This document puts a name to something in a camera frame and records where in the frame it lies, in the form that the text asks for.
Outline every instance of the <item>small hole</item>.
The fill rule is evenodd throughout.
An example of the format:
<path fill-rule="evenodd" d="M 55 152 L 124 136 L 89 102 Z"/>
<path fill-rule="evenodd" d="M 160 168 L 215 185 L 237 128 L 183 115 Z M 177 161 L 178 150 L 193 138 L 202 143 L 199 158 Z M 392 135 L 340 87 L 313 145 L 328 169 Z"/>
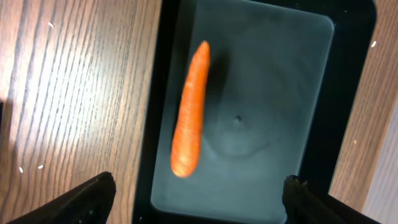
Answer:
<path fill-rule="evenodd" d="M 240 122 L 242 122 L 242 117 L 240 117 L 239 115 L 236 115 L 234 121 L 235 121 L 235 123 L 239 124 Z"/>

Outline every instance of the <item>white speck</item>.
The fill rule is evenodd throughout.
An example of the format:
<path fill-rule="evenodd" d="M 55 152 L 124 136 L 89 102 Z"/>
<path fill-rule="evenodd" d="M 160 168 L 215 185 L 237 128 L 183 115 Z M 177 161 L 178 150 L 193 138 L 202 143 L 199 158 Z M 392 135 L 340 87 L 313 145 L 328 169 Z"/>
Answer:
<path fill-rule="evenodd" d="M 54 25 L 53 25 L 51 22 L 48 22 L 47 24 L 48 24 L 51 28 L 53 28 L 53 29 L 55 28 Z"/>

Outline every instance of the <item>wooden table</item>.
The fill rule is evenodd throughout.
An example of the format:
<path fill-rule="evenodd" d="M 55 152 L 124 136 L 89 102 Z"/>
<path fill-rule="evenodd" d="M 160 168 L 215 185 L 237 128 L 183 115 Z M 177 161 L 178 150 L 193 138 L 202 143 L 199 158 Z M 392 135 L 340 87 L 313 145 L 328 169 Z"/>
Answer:
<path fill-rule="evenodd" d="M 109 223 L 130 222 L 161 3 L 0 1 L 0 223 L 105 170 L 118 191 Z M 331 188 L 358 210 L 398 86 L 398 3 L 377 4 L 377 44 Z"/>

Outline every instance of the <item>carrot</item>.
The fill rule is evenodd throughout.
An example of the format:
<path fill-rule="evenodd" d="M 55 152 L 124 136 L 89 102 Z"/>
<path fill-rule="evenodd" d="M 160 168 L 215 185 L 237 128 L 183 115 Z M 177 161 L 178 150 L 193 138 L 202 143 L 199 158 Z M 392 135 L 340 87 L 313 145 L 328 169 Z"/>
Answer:
<path fill-rule="evenodd" d="M 203 41 L 189 67 L 174 131 L 171 168 L 180 178 L 193 174 L 199 163 L 209 67 L 210 45 Z"/>

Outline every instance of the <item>rectangular tray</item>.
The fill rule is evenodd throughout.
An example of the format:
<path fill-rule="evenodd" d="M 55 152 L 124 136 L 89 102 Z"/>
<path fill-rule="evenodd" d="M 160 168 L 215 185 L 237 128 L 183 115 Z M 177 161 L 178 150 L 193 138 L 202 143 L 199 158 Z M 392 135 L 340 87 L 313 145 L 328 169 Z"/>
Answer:
<path fill-rule="evenodd" d="M 373 2 L 164 0 L 161 13 L 133 221 L 283 223 L 292 174 L 327 193 Z M 201 159 L 178 179 L 171 140 L 202 40 L 212 59 Z"/>

